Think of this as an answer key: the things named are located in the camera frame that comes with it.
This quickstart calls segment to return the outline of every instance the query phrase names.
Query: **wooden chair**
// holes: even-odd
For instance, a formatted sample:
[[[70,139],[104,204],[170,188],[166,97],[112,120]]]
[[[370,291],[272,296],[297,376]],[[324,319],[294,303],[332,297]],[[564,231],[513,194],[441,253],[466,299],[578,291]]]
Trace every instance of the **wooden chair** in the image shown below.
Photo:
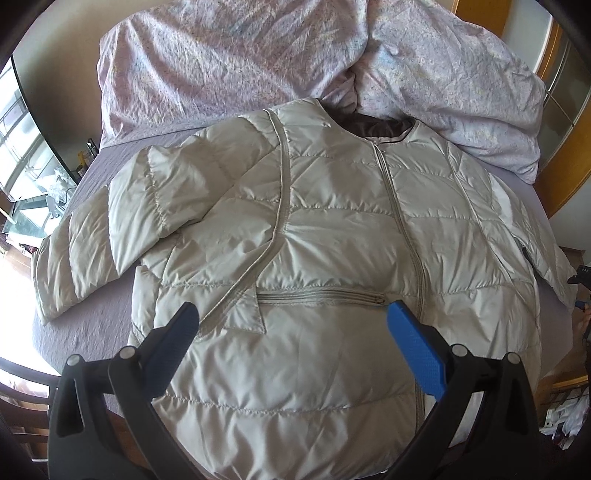
[[[29,463],[37,465],[47,477],[47,430],[49,429],[49,411],[56,394],[60,377],[48,375],[30,368],[9,362],[0,358],[0,369],[19,378],[49,387],[48,397],[37,397],[17,391],[0,382],[0,395],[8,397],[14,402],[0,398],[0,428],[2,429],[2,444],[10,443],[8,436],[12,436],[15,443],[29,444],[35,456]]]

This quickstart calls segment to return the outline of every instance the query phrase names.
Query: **front zipper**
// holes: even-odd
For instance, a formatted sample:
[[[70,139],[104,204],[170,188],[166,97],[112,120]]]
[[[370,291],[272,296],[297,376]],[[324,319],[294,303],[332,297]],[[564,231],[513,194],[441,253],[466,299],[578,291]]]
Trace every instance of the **front zipper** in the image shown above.
[[[385,307],[388,305],[386,295],[381,293],[367,293],[355,290],[335,288],[310,288],[291,292],[257,292],[259,304],[294,304],[294,303],[355,303],[371,307]]]
[[[420,322],[423,316],[423,304],[424,304],[424,296],[425,296],[425,288],[426,288],[426,278],[425,278],[425,271],[423,270],[423,265],[421,263],[421,258],[418,256],[417,250],[414,248],[414,244],[412,243],[410,236],[408,234],[406,225],[402,219],[402,213],[400,209],[400,205],[398,204],[398,199],[394,194],[394,185],[392,183],[392,176],[388,170],[388,165],[386,163],[386,159],[384,158],[383,152],[379,149],[379,145],[376,142],[371,142],[374,147],[375,157],[378,161],[378,166],[380,172],[382,174],[382,179],[384,181],[384,185],[386,187],[386,191],[388,192],[388,198],[390,200],[390,205],[392,207],[392,211],[394,212],[394,219],[398,224],[398,229],[402,233],[402,237],[407,245],[407,248],[410,250],[411,260],[413,261],[415,275],[418,280],[418,294],[417,294],[417,304],[415,306],[415,311],[417,312],[417,319]],[[421,391],[421,387],[419,386],[418,382],[415,380],[414,382],[414,391],[415,391],[415,403],[416,403],[416,411],[417,411],[417,418],[416,418],[416,429],[415,432],[418,432],[419,428],[423,425],[425,421],[425,401],[423,392]]]

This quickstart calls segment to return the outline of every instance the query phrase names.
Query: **zippered pocket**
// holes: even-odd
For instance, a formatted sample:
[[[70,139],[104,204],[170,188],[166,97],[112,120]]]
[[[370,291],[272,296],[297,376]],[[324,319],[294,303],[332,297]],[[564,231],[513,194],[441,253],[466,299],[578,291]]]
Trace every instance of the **zippered pocket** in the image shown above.
[[[351,303],[369,307],[385,307],[389,305],[386,295],[377,292],[349,290],[345,288],[302,288],[293,291],[258,291],[258,303],[271,305],[288,305],[297,303],[338,304]]]

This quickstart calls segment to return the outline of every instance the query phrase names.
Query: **mattress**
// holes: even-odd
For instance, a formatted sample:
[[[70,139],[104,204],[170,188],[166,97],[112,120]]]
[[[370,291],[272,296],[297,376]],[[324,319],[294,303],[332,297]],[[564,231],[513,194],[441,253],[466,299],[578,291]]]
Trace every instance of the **mattress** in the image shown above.
[[[119,169],[139,150],[150,145],[165,147],[181,143],[195,130],[184,130],[157,137],[144,138],[104,148],[76,189],[67,212],[87,200],[100,186],[109,183]],[[481,163],[490,173],[504,181],[533,211],[550,234],[550,223],[533,187],[508,170]],[[57,371],[67,357],[79,353],[85,360],[113,357],[127,344],[131,329],[131,294],[134,282],[132,267],[121,278],[91,294],[60,317],[43,327],[36,317],[33,344],[40,355]],[[538,279],[541,304],[542,373],[548,373],[572,346],[571,318],[554,291]],[[118,412],[114,397],[107,398],[108,407]]]

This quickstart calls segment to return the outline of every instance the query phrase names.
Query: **beige puffer jacket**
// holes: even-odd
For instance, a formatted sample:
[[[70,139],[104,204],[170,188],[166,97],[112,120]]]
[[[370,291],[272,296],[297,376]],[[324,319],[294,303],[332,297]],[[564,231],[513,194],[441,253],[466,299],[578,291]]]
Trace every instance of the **beige puffer jacket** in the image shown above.
[[[185,301],[202,316],[155,408],[225,479],[387,468],[423,419],[388,334],[398,299],[475,355],[540,365],[534,268],[571,268],[501,181],[421,122],[371,142],[298,100],[138,153],[34,257],[43,321],[138,258],[131,342]]]

